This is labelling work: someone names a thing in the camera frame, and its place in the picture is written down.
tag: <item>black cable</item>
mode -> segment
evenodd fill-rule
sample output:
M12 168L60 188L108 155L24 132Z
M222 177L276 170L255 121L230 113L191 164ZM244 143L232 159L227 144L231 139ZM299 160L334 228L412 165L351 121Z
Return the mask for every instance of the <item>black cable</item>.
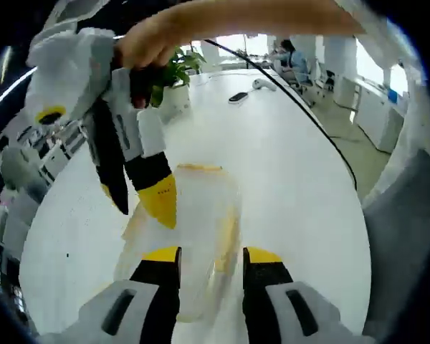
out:
M336 151L339 153L340 157L343 159L345 165L347 166L350 174L352 175L352 179L353 179L353 186L355 187L355 189L357 190L357 178L355 177L355 173L353 172L352 166L350 166L349 162L347 161L347 159L345 158L345 156L343 155L343 152L341 152L341 150L339 149L339 147L336 146L336 143L334 143L333 140L331 140L330 136L328 136L328 134L320 127L319 123L314 119L314 117L309 113L309 111L307 111L305 109L304 106L302 106L302 104L300 102L298 102L296 100L296 98L290 93L288 92L285 87L283 87L278 81L276 81L276 79L274 79L271 75L267 74L258 64L256 64L255 62L251 61L248 57L242 56L241 54L238 54L237 52L234 52L232 50L230 50L229 48L226 48L225 46L218 44L214 41L212 41L211 39L206 39L205 40L207 43L214 45L215 47L221 48L231 54L233 54L234 56L238 57L239 59L243 59L245 62L247 62L248 64L252 65L253 67L255 67L257 70L259 70L265 77L267 77L274 85L276 85L279 89L281 89L281 91L283 91L283 93L285 93L291 100L293 100L295 102L296 105L298 105L298 107L304 111L304 113L309 117L309 119L312 121L312 123L315 124L315 126L318 128L318 130L320 130L320 132L323 134L323 136L326 137L326 139L328 141L330 141L331 145L336 149Z
M344 105L339 105L337 104L335 101L333 101L333 103L335 103L336 106L338 106L341 109L346 109L346 110L350 110L350 111L355 111L357 112L357 109L350 107L350 106L344 106Z

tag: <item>wire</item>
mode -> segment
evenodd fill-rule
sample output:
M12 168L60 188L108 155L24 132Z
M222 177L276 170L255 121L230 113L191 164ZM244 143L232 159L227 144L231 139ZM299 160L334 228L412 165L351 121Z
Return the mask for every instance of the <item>wire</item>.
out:
M357 178L355 177L355 173L353 172L352 166L350 166L349 162L347 161L347 159L345 158L343 152L341 152L341 150L339 149L339 147L336 146L336 143L331 140L330 136L328 136L328 134L320 127L320 124L316 121L316 119L314 119L314 117L309 113L309 111L302 106L302 104L300 102L298 102L296 100L296 98L290 93L288 92L285 87L283 85L281 85L276 79L274 79L271 75L267 74L266 71L263 70L263 68L261 68L261 66L259 66L258 64L256 64L255 62L251 61L248 57L242 56L241 54L238 54L237 52L234 52L232 50L230 50L229 48L226 48L225 46L218 44L214 41L212 41L211 39L206 39L205 40L207 43L214 45L215 47L221 48L231 54L233 54L234 56L237 56L239 59L243 59L245 62L247 62L248 64L252 65L253 67L255 67L257 70L259 70L265 77L267 77L274 85L276 85L279 89L281 89L281 91L283 91L283 93L285 93L291 100L293 100L293 102L295 102L296 105L298 105L298 107L309 117L309 119L312 121L312 123L315 124L315 126L318 128L318 130L322 133L323 136L326 137L326 139L328 141L330 141L331 145L336 149L336 151L339 153L340 157L343 159L345 165L347 166L350 174L352 175L352 179L353 179L353 186L355 188L355 190L357 190Z
M361 140L356 140L356 139L352 139L352 138L345 138L344 136L330 136L330 138L337 138L338 140L344 140L344 141L348 141L351 143L360 143Z
M337 104L335 101L333 101L335 103L336 106L338 106L341 109L346 109L346 110L350 110L350 111L355 111L357 112L357 109L355 109L354 107L350 107L350 106L344 106L344 105L339 105Z

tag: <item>green leaves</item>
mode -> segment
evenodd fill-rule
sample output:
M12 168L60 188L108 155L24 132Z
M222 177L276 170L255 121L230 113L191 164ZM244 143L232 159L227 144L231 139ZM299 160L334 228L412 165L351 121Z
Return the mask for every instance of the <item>green leaves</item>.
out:
M154 82L151 93L151 105L155 108L159 107L163 102L164 87L173 87L179 81L183 85L189 84L189 75L186 70L192 68L196 71L201 69L201 63L206 62L198 52L188 52L185 54L180 47L175 49L175 53L164 67L164 71L160 78Z
M164 88L160 86L153 86L150 99L151 106L158 108L159 105L161 105L161 103L163 102L163 96Z

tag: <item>white tabletop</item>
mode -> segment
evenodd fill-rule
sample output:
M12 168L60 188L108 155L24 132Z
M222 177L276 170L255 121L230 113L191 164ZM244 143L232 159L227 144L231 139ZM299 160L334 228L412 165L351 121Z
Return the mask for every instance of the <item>white tabletop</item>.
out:
M219 165L233 175L242 193L242 246L280 255L294 280L327 297L343 323L360 333L371 261L353 182L331 144L279 90L228 103L258 77L254 70L191 77L191 111L165 129L169 163ZM131 214L136 204L131 195ZM20 282L40 333L76 321L80 306L113 281L128 219L103 196L84 145L40 206L22 254ZM234 290L240 274L237 269L216 322L223 343L246 339L242 289ZM178 324L173 342L187 330Z

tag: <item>clear plastic bag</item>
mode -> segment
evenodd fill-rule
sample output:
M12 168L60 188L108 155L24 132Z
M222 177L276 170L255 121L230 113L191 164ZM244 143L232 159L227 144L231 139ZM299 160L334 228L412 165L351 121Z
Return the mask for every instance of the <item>clear plastic bag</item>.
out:
M115 280L130 278L144 254L181 247L177 321L211 324L239 251L239 189L219 167L179 165L173 174L177 187L175 229L160 224L138 204L122 236L125 246Z

